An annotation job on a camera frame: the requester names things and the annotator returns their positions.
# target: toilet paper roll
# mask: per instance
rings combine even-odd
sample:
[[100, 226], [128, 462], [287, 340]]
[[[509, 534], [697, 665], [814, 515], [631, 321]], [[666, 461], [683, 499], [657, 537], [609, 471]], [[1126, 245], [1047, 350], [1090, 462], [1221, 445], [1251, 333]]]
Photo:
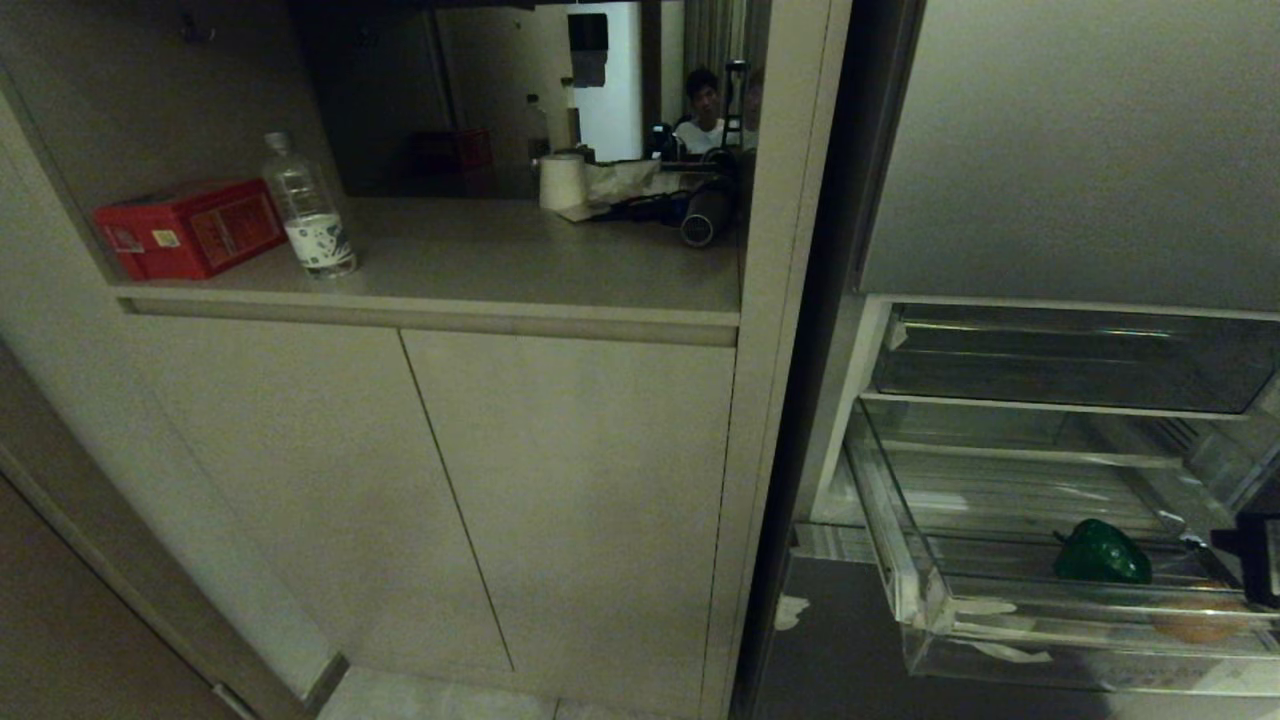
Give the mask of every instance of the toilet paper roll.
[[586, 161], [581, 155], [547, 155], [538, 161], [539, 205], [563, 210], [586, 202]]

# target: green bell pepper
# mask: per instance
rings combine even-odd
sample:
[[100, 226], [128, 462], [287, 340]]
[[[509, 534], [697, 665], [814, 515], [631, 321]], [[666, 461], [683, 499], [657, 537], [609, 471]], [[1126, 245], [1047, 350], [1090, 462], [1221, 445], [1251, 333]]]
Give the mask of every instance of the green bell pepper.
[[1053, 561], [1053, 574], [1059, 578], [1151, 584], [1151, 559], [1119, 528], [1091, 518], [1076, 525], [1069, 538], [1053, 534], [1062, 543]]

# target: white shirt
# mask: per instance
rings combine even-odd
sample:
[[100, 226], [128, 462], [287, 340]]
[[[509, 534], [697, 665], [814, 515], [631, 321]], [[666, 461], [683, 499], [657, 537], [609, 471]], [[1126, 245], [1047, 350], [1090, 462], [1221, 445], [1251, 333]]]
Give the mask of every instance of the white shirt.
[[686, 120], [676, 127], [676, 137], [685, 141], [685, 151], [690, 155], [701, 155], [713, 147], [719, 147], [723, 135], [723, 118], [716, 120], [716, 127], [710, 131], [698, 127], [698, 120]]

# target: mirror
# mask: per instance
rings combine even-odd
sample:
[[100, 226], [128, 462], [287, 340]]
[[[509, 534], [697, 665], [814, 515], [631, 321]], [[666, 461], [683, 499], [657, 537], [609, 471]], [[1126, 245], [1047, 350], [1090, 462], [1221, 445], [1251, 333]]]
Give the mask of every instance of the mirror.
[[612, 163], [754, 147], [768, 5], [291, 0], [289, 9], [347, 195], [532, 200], [531, 158], [549, 151]]

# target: door frame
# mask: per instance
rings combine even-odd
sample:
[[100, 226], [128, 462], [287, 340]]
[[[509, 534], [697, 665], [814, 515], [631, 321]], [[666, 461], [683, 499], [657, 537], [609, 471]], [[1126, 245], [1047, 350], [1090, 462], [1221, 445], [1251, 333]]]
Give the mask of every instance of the door frame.
[[3, 341], [0, 407], [0, 474], [210, 692], [261, 720], [315, 717], [316, 703], [296, 697], [205, 597]]

